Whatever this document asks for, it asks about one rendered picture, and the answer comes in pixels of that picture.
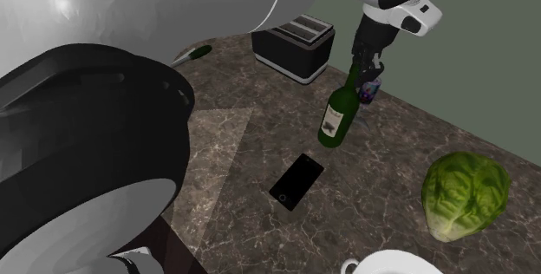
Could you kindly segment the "colourful drink can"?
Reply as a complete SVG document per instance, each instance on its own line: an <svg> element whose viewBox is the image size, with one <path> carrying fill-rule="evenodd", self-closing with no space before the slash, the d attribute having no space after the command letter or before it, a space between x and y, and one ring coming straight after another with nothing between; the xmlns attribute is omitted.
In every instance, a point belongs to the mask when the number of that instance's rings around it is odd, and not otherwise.
<svg viewBox="0 0 541 274"><path fill-rule="evenodd" d="M375 98L381 86L381 79L377 77L371 82L365 82L359 91L359 101L362 105L369 105Z"/></svg>

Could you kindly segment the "black toaster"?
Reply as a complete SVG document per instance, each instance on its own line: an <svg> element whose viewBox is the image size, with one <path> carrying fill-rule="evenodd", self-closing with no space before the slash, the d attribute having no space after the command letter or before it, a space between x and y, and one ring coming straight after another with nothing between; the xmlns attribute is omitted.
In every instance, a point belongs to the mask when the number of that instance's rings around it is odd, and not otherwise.
<svg viewBox="0 0 541 274"><path fill-rule="evenodd" d="M303 85L313 82L328 66L334 26L301 15L273 29L251 33L258 61Z"/></svg>

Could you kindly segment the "green wine bottle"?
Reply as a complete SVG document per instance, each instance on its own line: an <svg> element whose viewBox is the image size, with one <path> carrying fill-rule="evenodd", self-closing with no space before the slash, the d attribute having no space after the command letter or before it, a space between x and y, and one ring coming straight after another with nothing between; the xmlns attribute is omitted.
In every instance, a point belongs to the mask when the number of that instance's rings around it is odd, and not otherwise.
<svg viewBox="0 0 541 274"><path fill-rule="evenodd" d="M359 69L360 65L353 63L344 85L335 90L329 97L317 136L324 147L340 146L356 116L359 98L355 80L358 78Z"/></svg>

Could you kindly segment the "black smartphone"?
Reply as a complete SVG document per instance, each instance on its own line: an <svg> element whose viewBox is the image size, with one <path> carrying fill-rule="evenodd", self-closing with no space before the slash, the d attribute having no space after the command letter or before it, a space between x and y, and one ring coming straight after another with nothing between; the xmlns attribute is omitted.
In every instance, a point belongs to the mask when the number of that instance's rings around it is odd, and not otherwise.
<svg viewBox="0 0 541 274"><path fill-rule="evenodd" d="M282 206L292 212L323 170L322 165L305 153L301 153L269 190L269 193Z"/></svg>

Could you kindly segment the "green lettuce head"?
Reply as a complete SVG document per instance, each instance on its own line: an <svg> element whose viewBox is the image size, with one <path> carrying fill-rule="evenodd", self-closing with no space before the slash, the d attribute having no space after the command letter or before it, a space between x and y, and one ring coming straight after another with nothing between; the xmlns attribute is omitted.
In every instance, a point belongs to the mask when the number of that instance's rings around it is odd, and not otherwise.
<svg viewBox="0 0 541 274"><path fill-rule="evenodd" d="M508 172L472 152L448 153L431 164L421 188L429 233L448 243L484 230L505 209Z"/></svg>

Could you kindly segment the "white cup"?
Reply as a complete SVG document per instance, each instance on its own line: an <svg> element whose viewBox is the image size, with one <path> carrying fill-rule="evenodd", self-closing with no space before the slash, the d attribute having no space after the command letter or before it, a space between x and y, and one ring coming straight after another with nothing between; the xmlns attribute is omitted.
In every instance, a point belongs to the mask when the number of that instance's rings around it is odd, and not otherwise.
<svg viewBox="0 0 541 274"><path fill-rule="evenodd" d="M340 274L444 274L433 264L413 253L400 250L376 251L362 261L349 258Z"/></svg>

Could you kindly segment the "green-handled knife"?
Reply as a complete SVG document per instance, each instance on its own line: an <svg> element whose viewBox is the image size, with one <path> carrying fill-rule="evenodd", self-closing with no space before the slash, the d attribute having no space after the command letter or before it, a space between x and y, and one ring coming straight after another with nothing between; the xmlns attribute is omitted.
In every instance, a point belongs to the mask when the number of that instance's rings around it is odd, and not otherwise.
<svg viewBox="0 0 541 274"><path fill-rule="evenodd" d="M179 65L181 65L181 64L183 64L185 62L192 61L192 60L197 60L200 57L207 55L211 51L212 51L212 46L211 45L204 45L204 46L198 47L196 49L190 49L184 55L177 58L171 64L171 67L176 68L176 67L178 67Z"/></svg>

